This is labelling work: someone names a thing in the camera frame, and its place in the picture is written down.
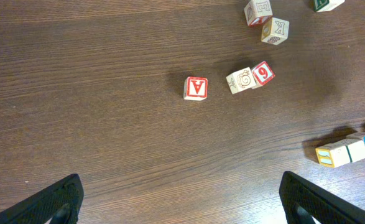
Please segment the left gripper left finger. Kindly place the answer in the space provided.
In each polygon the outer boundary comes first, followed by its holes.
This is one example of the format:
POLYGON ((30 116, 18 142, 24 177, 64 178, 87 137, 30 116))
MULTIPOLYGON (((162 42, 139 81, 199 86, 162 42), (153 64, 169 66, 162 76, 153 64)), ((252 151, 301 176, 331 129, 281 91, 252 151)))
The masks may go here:
POLYGON ((84 191, 78 174, 70 174, 29 198, 0 212, 0 224, 76 224, 84 191))

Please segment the green sided wooden block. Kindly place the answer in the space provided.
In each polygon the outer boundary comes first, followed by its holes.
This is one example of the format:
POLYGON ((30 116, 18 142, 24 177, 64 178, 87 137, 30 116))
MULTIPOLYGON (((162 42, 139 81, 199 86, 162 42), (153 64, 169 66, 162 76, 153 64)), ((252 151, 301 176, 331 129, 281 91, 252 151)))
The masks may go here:
POLYGON ((354 163, 365 159, 365 145, 364 141, 360 139, 343 139, 334 143, 336 147, 342 147, 346 149, 350 163, 354 163))

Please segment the red number 6 block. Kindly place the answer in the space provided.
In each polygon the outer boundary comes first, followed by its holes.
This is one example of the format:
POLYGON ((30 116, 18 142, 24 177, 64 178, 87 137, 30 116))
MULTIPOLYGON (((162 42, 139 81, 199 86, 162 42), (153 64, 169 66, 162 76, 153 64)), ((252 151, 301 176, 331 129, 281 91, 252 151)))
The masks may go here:
POLYGON ((275 73, 272 71, 271 67, 268 65, 266 61, 263 61, 260 64, 256 65, 251 70, 251 72, 256 81, 256 84, 253 86, 252 89, 264 86, 266 83, 269 83, 275 77, 275 73))

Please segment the number 1 wooden block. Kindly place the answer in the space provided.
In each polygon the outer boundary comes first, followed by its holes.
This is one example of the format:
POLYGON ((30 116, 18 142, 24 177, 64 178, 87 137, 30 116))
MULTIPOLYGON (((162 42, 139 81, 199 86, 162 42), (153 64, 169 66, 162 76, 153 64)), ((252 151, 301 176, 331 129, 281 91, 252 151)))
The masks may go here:
POLYGON ((325 144, 315 149, 318 162, 322 166, 337 168, 351 162, 347 147, 338 144, 325 144))

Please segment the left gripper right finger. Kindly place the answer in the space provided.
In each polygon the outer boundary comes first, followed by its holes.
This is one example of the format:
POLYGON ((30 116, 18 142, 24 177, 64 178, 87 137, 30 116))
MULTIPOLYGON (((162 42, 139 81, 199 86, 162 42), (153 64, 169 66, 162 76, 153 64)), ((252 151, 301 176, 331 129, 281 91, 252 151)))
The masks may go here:
POLYGON ((365 224, 365 211, 325 189, 285 171, 279 196, 288 223, 365 224))

